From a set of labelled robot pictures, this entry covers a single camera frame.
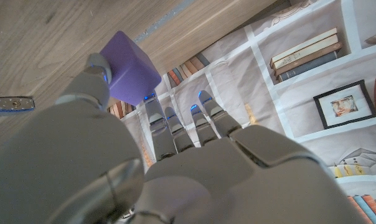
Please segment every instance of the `wooden table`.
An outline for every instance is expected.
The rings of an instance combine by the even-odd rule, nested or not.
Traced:
[[[160,74],[185,62],[275,0],[191,0],[139,42]],[[183,0],[0,0],[0,96],[33,96],[36,110],[0,117],[1,145],[54,103],[113,34],[135,39]]]

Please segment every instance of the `framed portrait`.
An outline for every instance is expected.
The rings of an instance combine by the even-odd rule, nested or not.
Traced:
[[[376,116],[364,80],[314,96],[314,101],[325,129]]]

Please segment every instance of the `gray robotic arm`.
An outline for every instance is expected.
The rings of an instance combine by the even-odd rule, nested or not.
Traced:
[[[144,98],[157,163],[103,111],[109,65],[93,55],[0,157],[0,223],[362,223],[308,150],[261,126],[243,129],[205,91],[191,114],[194,147],[171,108]]]

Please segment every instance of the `white shelf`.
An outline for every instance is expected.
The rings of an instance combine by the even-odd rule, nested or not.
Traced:
[[[330,29],[337,28],[338,39],[343,43],[343,48],[338,56],[342,57],[352,53],[352,49],[350,49],[352,45],[348,42],[345,30],[341,1],[319,1],[308,6],[302,12],[292,16],[294,21],[284,21],[280,26],[276,25],[274,29],[271,27],[271,31],[264,31],[256,37],[258,49],[264,58],[268,75],[274,85],[278,82],[270,67],[271,58]]]
[[[348,130],[354,130],[354,129],[369,127],[369,126],[372,126],[372,125],[375,125],[375,124],[376,124],[376,117],[366,119],[366,120],[363,120],[363,121],[345,124],[345,125],[338,126],[338,127],[335,127],[335,128],[325,129],[325,130],[322,130],[322,131],[318,131],[316,133],[307,134],[305,136],[295,138],[294,140],[298,143],[301,143],[301,142],[306,142],[306,141],[310,141],[310,140],[313,140],[313,139],[329,136],[329,135],[332,135],[332,134],[342,133],[342,132],[345,132],[345,131],[348,131]]]
[[[376,175],[353,175],[336,178],[336,183],[348,196],[371,195],[376,199]]]
[[[360,45],[363,49],[370,47],[365,40],[376,35],[376,0],[348,1],[352,1],[353,4]]]
[[[376,182],[376,175],[353,175],[349,177],[341,177],[335,179],[338,184],[346,184],[353,182]]]
[[[293,78],[290,78],[286,81],[283,81],[277,85],[275,85],[272,89],[272,91],[280,91],[280,90],[285,90],[289,86],[304,82],[307,79],[311,77],[321,77],[323,76],[326,72],[333,70],[339,70],[344,67],[347,67],[349,63],[355,62],[355,61],[360,61],[362,58],[366,56],[370,56],[372,54],[376,54],[376,45],[369,47],[367,49],[363,49],[359,52],[352,53],[350,55],[346,55],[344,57],[338,58],[336,60],[333,60],[329,63],[326,63],[324,65],[318,66],[316,68],[313,68],[307,72],[304,72],[298,76],[295,76]]]

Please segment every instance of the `bookshelf wallpaper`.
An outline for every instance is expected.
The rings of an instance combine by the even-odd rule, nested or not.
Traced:
[[[155,89],[159,101],[163,109],[174,108],[199,147],[189,108],[200,105],[197,94],[206,90],[243,127],[259,124],[306,146],[325,162],[331,177],[338,177],[337,183],[348,196],[370,194],[376,200],[376,117],[325,129],[313,100],[365,80],[374,104],[376,45],[360,43],[363,22],[356,21],[364,18],[356,16],[365,13],[358,14],[358,10],[363,10],[358,0],[305,1],[277,14],[279,22],[275,22],[278,16],[254,22],[201,52],[209,64],[180,84],[171,80],[170,73],[164,74]],[[371,17],[367,19],[368,26],[376,26]],[[281,83],[275,80],[270,68],[273,56],[335,27],[343,43],[336,60]],[[121,121],[141,147],[148,169],[155,160],[143,104]]]

